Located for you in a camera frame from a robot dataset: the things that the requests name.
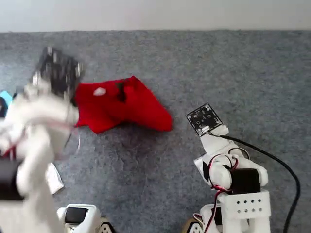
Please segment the blue object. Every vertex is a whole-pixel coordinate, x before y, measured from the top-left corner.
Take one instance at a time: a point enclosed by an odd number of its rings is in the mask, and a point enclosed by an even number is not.
[[[7,107],[9,107],[10,103],[12,102],[12,96],[7,91],[2,91],[0,93],[0,97],[2,97],[5,100]]]

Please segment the black cable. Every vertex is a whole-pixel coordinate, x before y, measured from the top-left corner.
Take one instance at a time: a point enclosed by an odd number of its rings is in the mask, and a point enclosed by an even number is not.
[[[301,187],[300,187],[300,181],[299,181],[299,178],[297,177],[297,175],[293,172],[293,170],[285,163],[283,162],[282,160],[280,160],[279,158],[275,157],[274,155],[258,148],[258,147],[255,147],[247,142],[244,142],[242,140],[239,140],[237,138],[234,138],[234,137],[231,137],[231,136],[227,136],[227,135],[213,135],[213,136],[218,136],[218,137],[221,137],[221,138],[224,138],[224,139],[228,139],[228,140],[232,140],[232,141],[235,141],[235,142],[238,142],[238,143],[241,143],[245,146],[248,146],[254,150],[257,150],[258,152],[264,154],[264,155],[267,155],[269,158],[277,161],[278,163],[280,163],[283,167],[286,168],[286,170],[289,171],[289,173],[292,175],[292,177],[295,179],[295,183],[296,183],[296,195],[295,195],[295,198],[294,198],[294,201],[290,207],[290,210],[287,214],[287,217],[286,217],[286,220],[285,220],[285,223],[284,223],[284,227],[283,227],[283,233],[287,233],[288,232],[288,228],[289,228],[289,225],[290,225],[290,222],[291,222],[291,219],[292,219],[292,216],[293,216],[293,213],[295,211],[295,208],[297,206],[297,203],[298,203],[298,200],[300,198],[300,192],[301,192]]]

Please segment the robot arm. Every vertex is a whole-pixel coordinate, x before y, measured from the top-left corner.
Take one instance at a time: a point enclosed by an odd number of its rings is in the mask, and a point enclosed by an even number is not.
[[[238,147],[234,142],[213,135],[222,133],[228,133],[227,127],[224,125],[214,129],[212,135],[205,134],[201,137],[207,153],[194,162],[204,181],[211,188],[229,191],[233,186],[231,171],[233,169],[252,168],[258,173],[260,186],[265,186],[268,183],[267,170],[245,158],[240,150],[232,150]],[[206,232],[207,228],[209,233],[270,232],[269,217],[271,210],[268,191],[261,189],[256,193],[236,195],[222,193],[219,196],[217,194],[216,199],[220,204],[205,205],[200,210],[203,232]],[[208,225],[210,219],[215,217],[216,212],[213,211],[215,206],[221,210],[221,226],[216,225],[215,220],[212,220],[211,224]]]
[[[28,88],[13,100],[0,126],[3,132],[0,135],[0,162],[9,160],[4,156],[14,145],[15,159],[11,158],[11,163],[17,162],[19,166],[12,181],[18,194],[24,198],[22,203],[9,204],[10,208],[4,208],[8,203],[1,202],[0,226],[4,233],[27,230],[59,233],[64,230],[56,214],[45,172],[55,154],[64,148],[78,119],[78,110],[51,92],[32,95],[27,92]]]
[[[234,142],[223,138],[214,137],[210,134],[204,135],[201,137],[201,140],[203,142],[213,141],[213,146],[219,145],[218,148],[215,148],[215,151],[211,151],[211,148],[209,147],[209,154],[206,153],[194,161],[203,179],[209,186],[217,185],[225,189],[230,189],[232,179],[228,168],[231,168],[237,161],[238,164],[235,168],[256,169],[259,174],[260,185],[265,186],[268,183],[268,173],[264,167],[252,162],[247,158],[244,158],[243,154],[238,150],[236,150],[236,154],[228,154],[230,149],[238,147]],[[206,165],[210,165],[209,179],[204,176],[204,163]]]

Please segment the white robot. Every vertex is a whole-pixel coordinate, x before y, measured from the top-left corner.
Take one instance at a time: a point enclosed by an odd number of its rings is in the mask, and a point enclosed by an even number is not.
[[[267,170],[249,160],[247,151],[233,141],[214,136],[227,133],[228,128],[220,125],[201,137],[206,154],[194,162],[206,183],[218,192],[215,203],[194,214],[197,221],[184,232],[270,233],[269,192],[261,188],[268,183]]]
[[[57,53],[51,48],[46,51],[50,53],[44,57],[46,60],[57,61]],[[48,67],[46,60],[44,66],[51,69],[53,62]],[[73,72],[80,76],[79,64],[72,67],[77,69],[69,70],[71,76]],[[70,85],[61,96],[57,92],[60,89],[52,90],[50,80],[40,75],[36,73],[33,83],[13,99],[0,122],[0,232],[113,233],[94,205],[72,204],[55,209],[45,173],[74,133],[79,112],[68,98]]]

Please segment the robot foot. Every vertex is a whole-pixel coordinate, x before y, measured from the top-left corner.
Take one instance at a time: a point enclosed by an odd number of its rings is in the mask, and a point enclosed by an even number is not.
[[[184,224],[181,233],[203,233],[202,226],[194,218],[190,218]]]

